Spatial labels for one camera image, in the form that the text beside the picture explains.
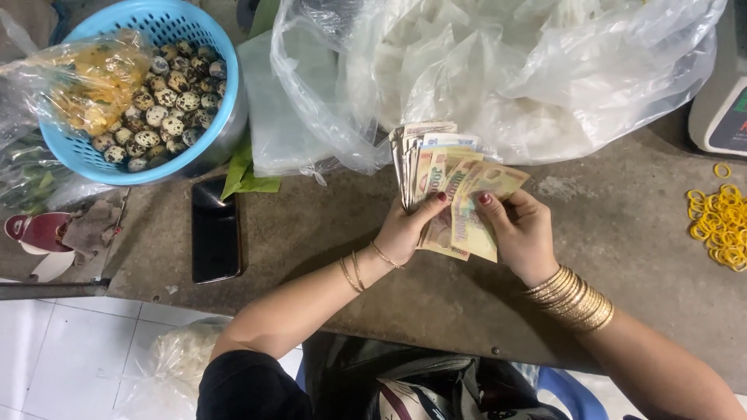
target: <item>black shirt sleeve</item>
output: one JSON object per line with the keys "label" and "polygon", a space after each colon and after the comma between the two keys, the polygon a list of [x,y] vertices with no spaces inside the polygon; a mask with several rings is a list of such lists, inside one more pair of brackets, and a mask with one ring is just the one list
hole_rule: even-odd
{"label": "black shirt sleeve", "polygon": [[205,369],[196,420],[239,419],[311,419],[311,401],[273,357],[229,351]]}

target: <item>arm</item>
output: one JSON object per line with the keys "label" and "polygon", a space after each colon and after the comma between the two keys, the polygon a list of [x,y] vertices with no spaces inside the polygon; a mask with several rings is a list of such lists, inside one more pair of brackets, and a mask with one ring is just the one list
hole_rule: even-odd
{"label": "arm", "polygon": [[[501,258],[528,288],[541,285],[560,269],[547,206],[521,190],[507,200],[512,217],[491,194],[479,201],[480,211],[495,229]],[[747,419],[713,369],[620,309],[607,326],[576,337],[650,419]]]}
{"label": "arm", "polygon": [[[373,241],[384,256],[404,265],[415,252],[423,226],[449,206],[446,194],[428,199],[412,216],[395,200]],[[365,288],[394,266],[368,246],[356,253]],[[358,284],[352,256],[344,258],[348,275]],[[218,336],[211,360],[231,350],[254,350],[279,359],[306,340],[343,306],[358,296],[339,262],[288,282],[249,303]]]}

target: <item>blue plastic stool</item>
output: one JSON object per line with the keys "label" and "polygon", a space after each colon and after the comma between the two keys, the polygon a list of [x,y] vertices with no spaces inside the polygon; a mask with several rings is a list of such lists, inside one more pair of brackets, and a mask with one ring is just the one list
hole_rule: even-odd
{"label": "blue plastic stool", "polygon": [[555,394],[571,412],[573,420],[610,419],[594,394],[566,371],[542,366],[537,380],[537,390],[540,389]]}

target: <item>woman's left hand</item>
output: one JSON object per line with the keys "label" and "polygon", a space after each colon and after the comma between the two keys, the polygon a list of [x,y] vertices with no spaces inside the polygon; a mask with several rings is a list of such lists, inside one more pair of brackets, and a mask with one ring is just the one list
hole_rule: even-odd
{"label": "woman's left hand", "polygon": [[446,193],[441,192],[423,201],[420,208],[408,216],[401,198],[395,198],[373,243],[387,258],[397,265],[404,265],[415,253],[426,223],[450,204]]}

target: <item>blue plastic basket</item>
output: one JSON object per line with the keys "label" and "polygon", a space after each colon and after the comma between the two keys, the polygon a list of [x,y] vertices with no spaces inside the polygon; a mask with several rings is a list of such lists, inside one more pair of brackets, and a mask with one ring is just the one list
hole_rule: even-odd
{"label": "blue plastic basket", "polygon": [[114,32],[118,28],[140,29],[157,46],[180,39],[189,40],[194,47],[210,45],[226,61],[226,93],[210,127],[192,147],[160,167],[130,173],[125,164],[106,162],[103,155],[90,145],[89,138],[67,137],[54,124],[40,124],[49,149],[70,170],[103,184],[152,184],[170,178],[192,162],[223,129],[236,102],[240,77],[238,60],[231,40],[220,25],[202,9],[183,0],[121,1],[81,22],[64,42]]}

